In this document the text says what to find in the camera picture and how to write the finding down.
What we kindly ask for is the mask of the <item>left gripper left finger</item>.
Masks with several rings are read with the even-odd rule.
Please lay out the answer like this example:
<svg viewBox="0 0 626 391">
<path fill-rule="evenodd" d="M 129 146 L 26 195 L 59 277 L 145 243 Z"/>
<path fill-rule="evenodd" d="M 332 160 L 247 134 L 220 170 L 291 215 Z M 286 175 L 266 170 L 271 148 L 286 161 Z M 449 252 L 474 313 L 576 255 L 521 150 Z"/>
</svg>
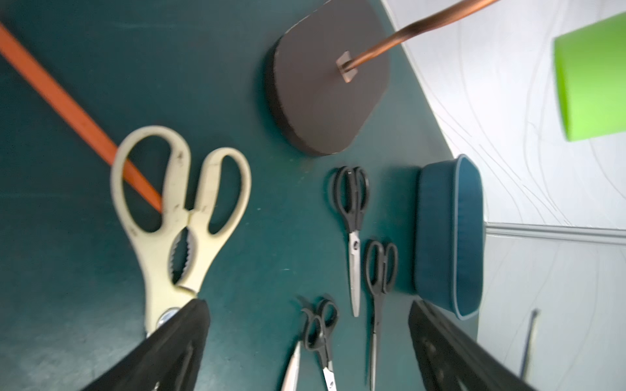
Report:
<svg viewBox="0 0 626 391">
<path fill-rule="evenodd" d="M 210 327 L 206 301 L 193 299 L 86 390 L 194 390 Z"/>
</svg>

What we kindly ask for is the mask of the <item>pink handled scissors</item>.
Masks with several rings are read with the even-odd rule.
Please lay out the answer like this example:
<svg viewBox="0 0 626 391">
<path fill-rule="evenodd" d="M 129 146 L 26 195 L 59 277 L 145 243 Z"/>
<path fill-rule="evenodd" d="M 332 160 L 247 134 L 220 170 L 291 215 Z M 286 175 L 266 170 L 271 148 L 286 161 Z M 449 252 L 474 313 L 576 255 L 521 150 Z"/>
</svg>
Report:
<svg viewBox="0 0 626 391">
<path fill-rule="evenodd" d="M 296 391 L 301 360 L 302 342 L 297 342 L 285 371 L 281 391 Z"/>
</svg>

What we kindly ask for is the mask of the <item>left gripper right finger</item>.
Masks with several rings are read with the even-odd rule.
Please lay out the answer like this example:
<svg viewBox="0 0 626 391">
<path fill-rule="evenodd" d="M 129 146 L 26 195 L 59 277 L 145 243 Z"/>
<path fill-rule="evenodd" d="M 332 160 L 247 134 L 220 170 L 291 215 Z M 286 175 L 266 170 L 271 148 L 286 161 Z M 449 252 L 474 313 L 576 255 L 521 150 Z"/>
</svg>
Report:
<svg viewBox="0 0 626 391">
<path fill-rule="evenodd" d="M 427 390 L 531 390 L 435 306 L 414 301 L 412 346 Z"/>
</svg>

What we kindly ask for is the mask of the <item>black scissors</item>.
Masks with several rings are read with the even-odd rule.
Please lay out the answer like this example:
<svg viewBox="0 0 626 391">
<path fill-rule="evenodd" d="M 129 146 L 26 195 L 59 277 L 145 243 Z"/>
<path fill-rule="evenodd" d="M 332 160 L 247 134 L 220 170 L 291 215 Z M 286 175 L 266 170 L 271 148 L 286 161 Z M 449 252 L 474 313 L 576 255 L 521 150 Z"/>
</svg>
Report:
<svg viewBox="0 0 626 391">
<path fill-rule="evenodd" d="M 348 234 L 350 303 L 355 318 L 360 316 L 361 242 L 360 231 L 368 208 L 370 184 L 362 167 L 344 166 L 334 179 L 334 201 Z"/>
<path fill-rule="evenodd" d="M 303 345 L 306 350 L 317 354 L 326 389 L 337 390 L 333 369 L 332 334 L 339 319 L 339 310 L 332 300 L 324 298 L 314 311 L 303 308 L 301 312 L 306 315 Z"/>
<path fill-rule="evenodd" d="M 369 386 L 376 389 L 378 357 L 381 342 L 381 320 L 386 294 L 395 286 L 399 270 L 399 251 L 389 242 L 370 240 L 365 251 L 365 281 L 373 300 L 370 346 Z"/>
</svg>

